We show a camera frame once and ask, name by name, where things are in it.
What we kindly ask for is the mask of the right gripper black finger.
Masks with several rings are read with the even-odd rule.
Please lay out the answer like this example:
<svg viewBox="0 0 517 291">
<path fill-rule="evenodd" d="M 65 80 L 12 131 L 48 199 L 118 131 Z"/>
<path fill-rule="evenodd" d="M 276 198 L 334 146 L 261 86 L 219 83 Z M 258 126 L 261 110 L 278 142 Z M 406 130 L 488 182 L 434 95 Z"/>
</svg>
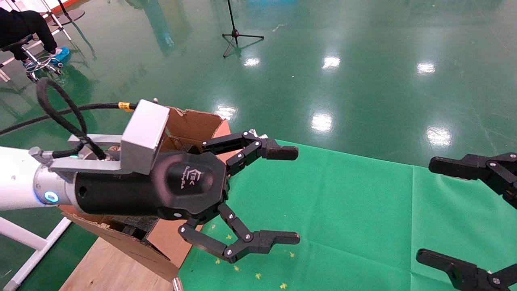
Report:
<svg viewBox="0 0 517 291">
<path fill-rule="evenodd" d="M 490 273 L 475 264 L 432 250 L 418 250 L 416 260 L 446 273 L 454 289 L 460 291 L 509 291 L 517 282 L 517 264 Z"/>
<path fill-rule="evenodd" d="M 517 154 L 510 152 L 487 157 L 467 154 L 460 160 L 433 157 L 432 173 L 464 180 L 480 180 L 513 208 L 517 208 Z"/>
</svg>

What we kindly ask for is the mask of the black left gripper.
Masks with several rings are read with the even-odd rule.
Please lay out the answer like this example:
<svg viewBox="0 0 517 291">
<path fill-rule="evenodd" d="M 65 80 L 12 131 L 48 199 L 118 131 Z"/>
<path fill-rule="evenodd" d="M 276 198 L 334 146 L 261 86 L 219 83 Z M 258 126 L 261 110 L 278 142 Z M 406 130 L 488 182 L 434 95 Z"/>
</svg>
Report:
<svg viewBox="0 0 517 291">
<path fill-rule="evenodd" d="M 203 141 L 202 149 L 204 153 L 198 155 L 160 154 L 148 175 L 78 173 L 78 208 L 88 214 L 187 219 L 179 227 L 183 240 L 231 264 L 250 253 L 268 254 L 276 244 L 300 242 L 296 232 L 251 232 L 224 203 L 228 197 L 228 175 L 236 175 L 258 158 L 296 160 L 297 147 L 279 145 L 275 139 L 243 131 Z M 234 151 L 237 153 L 226 164 L 216 157 Z M 218 215 L 237 236 L 231 245 L 196 230 L 199 221 L 210 221 Z"/>
</svg>

